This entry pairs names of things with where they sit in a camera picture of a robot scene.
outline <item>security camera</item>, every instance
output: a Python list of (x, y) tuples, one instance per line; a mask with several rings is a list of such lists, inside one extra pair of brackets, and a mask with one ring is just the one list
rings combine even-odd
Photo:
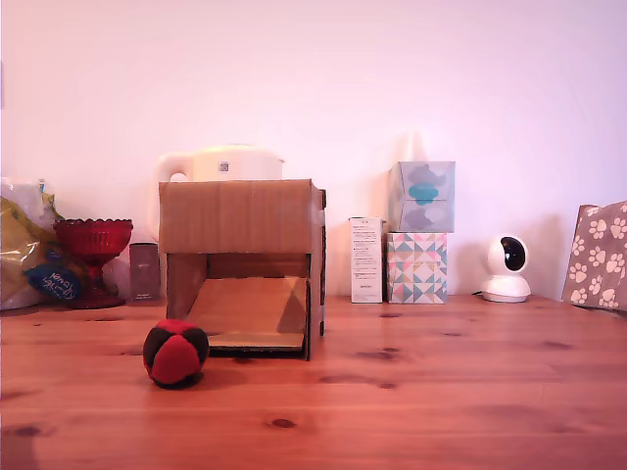
[(529, 252), (522, 240), (514, 236), (494, 239), (489, 245), (486, 261), (491, 274), (481, 288), (486, 301), (516, 303), (527, 300), (531, 289), (521, 273), (529, 262)]

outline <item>red glass goblet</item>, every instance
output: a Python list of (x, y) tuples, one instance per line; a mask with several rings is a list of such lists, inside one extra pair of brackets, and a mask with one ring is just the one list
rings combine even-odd
[(71, 308), (121, 306), (124, 299), (113, 295), (103, 280), (102, 267), (118, 257), (130, 241), (131, 220), (59, 220), (54, 225), (59, 242), (72, 256), (89, 267), (89, 283)]

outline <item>yellow plastic bag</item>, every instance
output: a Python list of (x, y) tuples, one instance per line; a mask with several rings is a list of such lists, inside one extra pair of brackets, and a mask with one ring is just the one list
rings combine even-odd
[[(33, 306), (47, 297), (80, 295), (86, 271), (65, 257), (57, 244), (52, 225), (61, 216), (54, 197), (43, 189), (43, 182), (12, 184), (2, 179), (0, 309)], [(69, 272), (71, 285), (63, 289), (53, 285), (59, 271)]]

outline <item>cardboard box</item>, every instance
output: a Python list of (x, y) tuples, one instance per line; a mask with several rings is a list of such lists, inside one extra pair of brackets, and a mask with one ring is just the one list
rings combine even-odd
[(390, 304), (445, 304), (447, 234), (388, 233)]
[(353, 217), (351, 222), (351, 300), (383, 302), (383, 224), (380, 218)]
[(168, 318), (212, 351), (311, 358), (324, 330), (325, 193), (310, 180), (161, 183)]
[(455, 231), (455, 162), (400, 162), (389, 177), (391, 231)]

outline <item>white kettle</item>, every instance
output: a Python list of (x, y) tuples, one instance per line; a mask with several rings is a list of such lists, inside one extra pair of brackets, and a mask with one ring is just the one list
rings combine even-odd
[(168, 154), (159, 158), (151, 185), (148, 229), (159, 240), (159, 183), (178, 173), (187, 181), (278, 180), (285, 162), (275, 154), (249, 145), (225, 145), (196, 153)]

